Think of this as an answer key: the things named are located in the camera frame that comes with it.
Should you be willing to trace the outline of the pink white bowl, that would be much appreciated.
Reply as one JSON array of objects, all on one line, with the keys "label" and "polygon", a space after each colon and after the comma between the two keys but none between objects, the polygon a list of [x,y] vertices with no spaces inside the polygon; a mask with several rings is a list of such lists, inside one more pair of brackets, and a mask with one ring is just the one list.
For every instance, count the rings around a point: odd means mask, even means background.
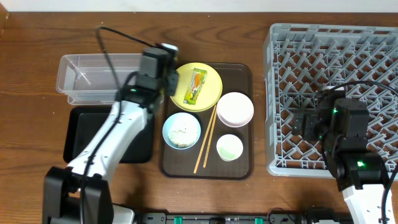
[{"label": "pink white bowl", "polygon": [[245,94],[230,92],[219,99],[216,112],[222,123],[231,128],[239,128],[252,120],[254,105]]}]

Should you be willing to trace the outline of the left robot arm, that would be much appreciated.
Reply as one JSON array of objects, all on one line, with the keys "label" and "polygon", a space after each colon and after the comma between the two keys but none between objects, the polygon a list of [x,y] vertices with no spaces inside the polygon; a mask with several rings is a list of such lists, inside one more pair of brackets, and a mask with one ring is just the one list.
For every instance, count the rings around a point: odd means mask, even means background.
[{"label": "left robot arm", "polygon": [[52,167],[44,179],[43,223],[133,223],[133,209],[112,202],[109,189],[123,155],[159,109],[163,95],[175,94],[178,48],[146,48],[116,101],[84,150],[64,168]]}]

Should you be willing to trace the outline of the light blue bowl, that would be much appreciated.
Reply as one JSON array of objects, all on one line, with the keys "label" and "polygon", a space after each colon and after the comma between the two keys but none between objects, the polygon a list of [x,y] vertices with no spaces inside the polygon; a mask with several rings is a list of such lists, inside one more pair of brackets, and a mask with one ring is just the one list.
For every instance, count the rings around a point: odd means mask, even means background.
[{"label": "light blue bowl", "polygon": [[[177,148],[175,147],[169,140],[168,137],[168,131],[171,128],[171,126],[176,122],[176,121],[186,121],[186,122],[191,122],[192,124],[195,124],[197,126],[197,131],[198,131],[198,137],[196,142],[191,145],[190,147],[186,147],[186,148]],[[167,145],[169,145],[170,147],[174,148],[174,149],[178,149],[178,150],[184,150],[184,149],[189,149],[191,147],[193,147],[197,141],[200,138],[200,134],[201,134],[201,126],[199,121],[196,119],[196,117],[194,117],[194,115],[189,114],[189,113],[175,113],[173,115],[171,115],[169,118],[166,119],[163,128],[162,128],[162,135],[164,138],[164,141],[167,143]]]}]

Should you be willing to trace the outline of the black plastic tray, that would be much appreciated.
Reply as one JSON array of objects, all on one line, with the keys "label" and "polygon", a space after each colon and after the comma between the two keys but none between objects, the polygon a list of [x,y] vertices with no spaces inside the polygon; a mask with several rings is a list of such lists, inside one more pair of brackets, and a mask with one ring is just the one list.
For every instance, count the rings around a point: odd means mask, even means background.
[{"label": "black plastic tray", "polygon": [[[63,160],[76,158],[102,127],[111,106],[77,106],[70,112]],[[131,142],[121,159],[123,164],[146,163],[152,157],[155,119],[151,118],[144,130]]]}]

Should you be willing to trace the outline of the clear plastic bin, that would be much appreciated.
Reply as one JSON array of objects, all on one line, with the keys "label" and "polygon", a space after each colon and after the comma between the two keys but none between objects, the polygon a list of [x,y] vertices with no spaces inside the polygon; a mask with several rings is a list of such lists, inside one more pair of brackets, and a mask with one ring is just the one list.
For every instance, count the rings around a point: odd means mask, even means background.
[{"label": "clear plastic bin", "polygon": [[118,92],[103,54],[64,55],[56,89],[71,105],[112,105]]}]

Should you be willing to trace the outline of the left wooden chopstick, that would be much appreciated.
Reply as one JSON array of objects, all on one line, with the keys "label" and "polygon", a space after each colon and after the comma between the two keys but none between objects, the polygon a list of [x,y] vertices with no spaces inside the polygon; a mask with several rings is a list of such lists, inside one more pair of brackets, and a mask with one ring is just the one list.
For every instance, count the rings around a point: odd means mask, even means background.
[{"label": "left wooden chopstick", "polygon": [[212,114],[211,114],[211,116],[210,116],[210,120],[209,120],[209,122],[208,122],[208,126],[207,126],[206,131],[205,131],[205,135],[204,135],[204,138],[203,138],[203,141],[202,141],[202,144],[201,144],[200,152],[199,152],[199,154],[198,154],[197,161],[196,161],[196,164],[195,164],[195,168],[194,168],[194,170],[193,170],[193,173],[194,173],[194,174],[197,173],[198,166],[199,166],[199,163],[200,163],[200,161],[201,161],[201,156],[202,156],[202,154],[203,154],[203,149],[204,149],[204,147],[205,147],[206,139],[207,139],[207,137],[208,137],[208,133],[209,133],[209,130],[210,130],[210,128],[211,128],[211,124],[212,124],[212,121],[213,121],[213,117],[214,117],[214,115],[215,115],[215,112],[216,112],[216,105],[215,105],[214,108],[213,108]]}]

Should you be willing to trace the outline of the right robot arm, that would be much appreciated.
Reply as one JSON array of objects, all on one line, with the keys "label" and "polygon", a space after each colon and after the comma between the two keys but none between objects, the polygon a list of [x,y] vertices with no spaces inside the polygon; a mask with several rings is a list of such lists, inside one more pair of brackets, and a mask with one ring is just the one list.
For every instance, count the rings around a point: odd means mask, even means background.
[{"label": "right robot arm", "polygon": [[394,223],[391,185],[383,158],[367,149],[369,111],[343,89],[322,90],[313,111],[296,111],[292,134],[321,144],[322,158],[354,223]]}]

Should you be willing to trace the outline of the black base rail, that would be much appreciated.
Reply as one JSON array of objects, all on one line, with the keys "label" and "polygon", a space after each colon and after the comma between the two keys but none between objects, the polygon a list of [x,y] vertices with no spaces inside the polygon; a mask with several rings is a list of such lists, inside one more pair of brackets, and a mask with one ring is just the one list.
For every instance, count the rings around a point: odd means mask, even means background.
[{"label": "black base rail", "polygon": [[300,215],[270,213],[265,215],[221,215],[221,214],[166,214],[142,213],[133,224],[289,224],[289,223],[353,223],[352,218],[336,213],[308,212]]}]

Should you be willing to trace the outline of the pile of cooked rice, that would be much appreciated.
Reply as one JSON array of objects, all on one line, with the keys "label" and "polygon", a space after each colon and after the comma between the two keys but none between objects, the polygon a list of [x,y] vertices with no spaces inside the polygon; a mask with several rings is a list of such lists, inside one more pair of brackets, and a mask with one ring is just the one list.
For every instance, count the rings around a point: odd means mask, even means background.
[{"label": "pile of cooked rice", "polygon": [[176,121],[169,129],[168,137],[177,148],[190,147],[197,140],[197,126],[191,122]]}]

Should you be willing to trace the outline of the dark brown serving tray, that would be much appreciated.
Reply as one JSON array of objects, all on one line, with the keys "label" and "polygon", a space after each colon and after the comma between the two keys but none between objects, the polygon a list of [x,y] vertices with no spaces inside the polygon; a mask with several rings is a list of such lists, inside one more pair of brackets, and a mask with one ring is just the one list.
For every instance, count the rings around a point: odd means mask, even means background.
[{"label": "dark brown serving tray", "polygon": [[[223,82],[222,94],[240,92],[252,98],[252,73],[250,69],[240,63],[209,63],[221,77]],[[253,159],[253,122],[243,127],[230,128],[220,120],[216,120],[212,133],[208,158],[206,144],[203,139],[207,130],[213,108],[191,114],[198,120],[199,139],[188,149],[175,149],[164,140],[160,145],[160,171],[167,177],[193,179],[224,179],[244,180],[248,178],[254,167]],[[226,162],[221,159],[216,150],[217,140],[225,134],[233,134],[243,143],[243,153],[235,160]]]}]

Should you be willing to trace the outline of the yellow plastic plate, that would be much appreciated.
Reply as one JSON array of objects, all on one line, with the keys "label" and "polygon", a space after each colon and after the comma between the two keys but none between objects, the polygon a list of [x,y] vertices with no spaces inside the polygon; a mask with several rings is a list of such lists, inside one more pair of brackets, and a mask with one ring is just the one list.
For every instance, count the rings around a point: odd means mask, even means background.
[{"label": "yellow plastic plate", "polygon": [[[189,84],[193,79],[194,69],[207,71],[204,86],[199,92],[197,102],[189,105],[183,102],[184,96],[188,90]],[[211,66],[204,63],[186,63],[177,69],[179,74],[178,85],[174,96],[170,99],[182,110],[189,112],[201,112],[211,108],[219,100],[223,91],[223,83],[218,72]]]}]

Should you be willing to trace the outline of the small white green cup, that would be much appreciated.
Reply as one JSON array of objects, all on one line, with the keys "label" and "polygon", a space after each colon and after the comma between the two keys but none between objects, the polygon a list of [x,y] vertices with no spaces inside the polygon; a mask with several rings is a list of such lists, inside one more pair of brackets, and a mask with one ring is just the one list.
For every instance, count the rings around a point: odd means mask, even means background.
[{"label": "small white green cup", "polygon": [[225,134],[217,140],[216,150],[222,160],[230,162],[242,155],[243,143],[237,136]]}]

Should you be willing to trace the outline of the green snack wrapper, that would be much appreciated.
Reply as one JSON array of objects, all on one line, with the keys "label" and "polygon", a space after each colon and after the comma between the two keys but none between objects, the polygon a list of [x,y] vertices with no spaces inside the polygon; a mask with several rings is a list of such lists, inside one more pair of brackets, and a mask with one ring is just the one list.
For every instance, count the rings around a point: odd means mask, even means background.
[{"label": "green snack wrapper", "polygon": [[183,98],[183,103],[188,105],[195,105],[200,91],[205,84],[208,72],[203,69],[194,68],[192,79],[188,86],[187,92]]}]

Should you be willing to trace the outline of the wooden chopstick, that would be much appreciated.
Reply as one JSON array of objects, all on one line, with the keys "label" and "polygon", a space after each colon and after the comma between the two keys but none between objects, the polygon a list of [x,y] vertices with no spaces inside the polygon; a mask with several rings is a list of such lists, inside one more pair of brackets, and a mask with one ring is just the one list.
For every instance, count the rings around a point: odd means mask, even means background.
[{"label": "wooden chopstick", "polygon": [[215,128],[216,108],[217,108],[217,104],[215,105],[215,107],[213,109],[212,116],[211,116],[210,133],[208,134],[208,144],[207,144],[207,147],[206,147],[206,154],[205,154],[205,160],[204,160],[204,163],[203,163],[203,168],[205,168],[206,164],[207,164],[208,155],[209,155],[210,146],[211,146],[211,140],[212,140],[213,131],[214,131],[214,128]]},{"label": "wooden chopstick", "polygon": [[208,137],[208,133],[209,133],[209,130],[210,130],[210,128],[211,128],[211,124],[212,124],[212,121],[213,121],[213,117],[214,117],[214,115],[215,115],[215,112],[216,112],[216,105],[215,105],[214,108],[213,108],[212,114],[211,114],[211,116],[210,116],[210,120],[209,120],[209,122],[208,122],[208,126],[207,126],[206,131],[205,131],[205,135],[204,135],[204,138],[203,138],[203,141],[202,141],[202,144],[201,144],[200,152],[199,152],[199,154],[198,154],[197,161],[196,161],[196,164],[195,164],[195,168],[194,168],[194,170],[193,170],[193,173],[194,173],[194,174],[197,173],[198,166],[199,166],[199,163],[200,163],[200,161],[201,161],[201,156],[202,156],[202,154],[203,154],[203,149],[204,149],[204,147],[205,147],[206,139],[207,139],[207,137]]}]

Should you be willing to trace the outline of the right wooden chopstick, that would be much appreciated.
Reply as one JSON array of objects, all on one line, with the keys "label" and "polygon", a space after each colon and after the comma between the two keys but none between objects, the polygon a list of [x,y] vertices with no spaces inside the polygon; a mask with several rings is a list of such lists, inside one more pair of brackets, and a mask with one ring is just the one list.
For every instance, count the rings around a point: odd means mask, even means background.
[{"label": "right wooden chopstick", "polygon": [[204,160],[204,163],[203,163],[203,168],[205,168],[206,164],[207,164],[208,155],[209,155],[210,146],[211,146],[211,140],[212,140],[213,131],[214,131],[214,128],[215,128],[216,108],[217,108],[217,104],[215,105],[215,107],[213,109],[212,116],[211,116],[210,133],[208,134],[208,144],[207,144],[207,147],[206,147],[206,154],[205,154],[205,160]]}]

